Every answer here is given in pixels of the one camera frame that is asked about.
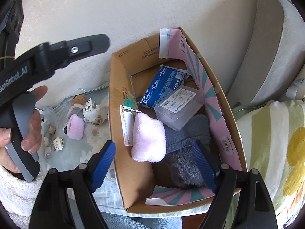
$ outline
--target white label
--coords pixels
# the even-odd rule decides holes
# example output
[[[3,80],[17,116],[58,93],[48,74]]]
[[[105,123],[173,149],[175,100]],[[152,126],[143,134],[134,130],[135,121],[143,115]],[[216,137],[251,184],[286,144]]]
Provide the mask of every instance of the white label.
[[[184,73],[178,71],[177,74],[176,74],[176,76],[175,76],[175,78],[177,78],[177,79],[179,79],[179,80],[182,80],[182,79],[184,78],[184,76],[185,76]]]
[[[233,152],[231,139],[229,137],[222,137],[219,140],[222,145],[222,149],[226,151],[226,154],[233,155],[234,152]]]
[[[128,112],[123,109],[120,109],[120,114],[121,114],[124,144],[126,146],[132,146],[133,125],[134,125],[133,114],[132,112]]]
[[[168,97],[166,101],[162,102],[160,106],[176,114],[188,104],[195,95],[195,92],[186,89],[178,89],[174,94]]]

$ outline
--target pink and teal striped paper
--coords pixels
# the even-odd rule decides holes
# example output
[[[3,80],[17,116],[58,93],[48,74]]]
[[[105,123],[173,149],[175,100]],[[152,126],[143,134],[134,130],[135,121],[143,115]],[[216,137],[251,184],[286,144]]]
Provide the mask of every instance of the pink and teal striped paper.
[[[156,186],[153,194],[146,199],[147,205],[177,206],[200,201],[214,196],[214,193],[205,188],[175,189]]]
[[[222,116],[214,87],[198,56],[186,43],[180,29],[160,30],[160,58],[181,59],[185,62],[188,72],[203,92],[211,134],[218,146],[222,162],[229,164],[235,170],[242,170],[237,150]]]

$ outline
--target human hand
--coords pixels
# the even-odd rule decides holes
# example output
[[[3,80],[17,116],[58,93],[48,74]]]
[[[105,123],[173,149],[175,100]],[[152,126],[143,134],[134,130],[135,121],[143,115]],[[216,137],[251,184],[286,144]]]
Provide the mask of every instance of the human hand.
[[[37,95],[36,102],[39,101],[48,91],[47,86],[40,86],[34,89],[32,92]],[[28,123],[30,129],[28,135],[21,142],[21,148],[24,151],[33,153],[38,151],[42,142],[41,135],[41,117],[38,110],[34,110],[34,113]],[[14,173],[20,173],[20,170],[12,161],[5,146],[10,143],[12,137],[12,131],[10,128],[0,128],[0,164]]]

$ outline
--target yellow flower pattern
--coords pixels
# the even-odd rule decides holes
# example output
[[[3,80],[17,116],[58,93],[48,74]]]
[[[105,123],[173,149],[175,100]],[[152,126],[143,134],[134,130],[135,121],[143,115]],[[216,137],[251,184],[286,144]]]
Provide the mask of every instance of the yellow flower pattern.
[[[293,133],[287,148],[287,162],[293,170],[285,182],[283,194],[291,196],[305,177],[305,127],[300,127]]]

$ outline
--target wooden surface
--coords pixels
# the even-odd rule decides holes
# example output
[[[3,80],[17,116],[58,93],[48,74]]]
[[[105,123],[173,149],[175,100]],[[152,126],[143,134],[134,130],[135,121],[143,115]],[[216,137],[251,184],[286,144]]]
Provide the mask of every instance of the wooden surface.
[[[204,217],[205,213],[182,217],[183,229],[198,229]]]

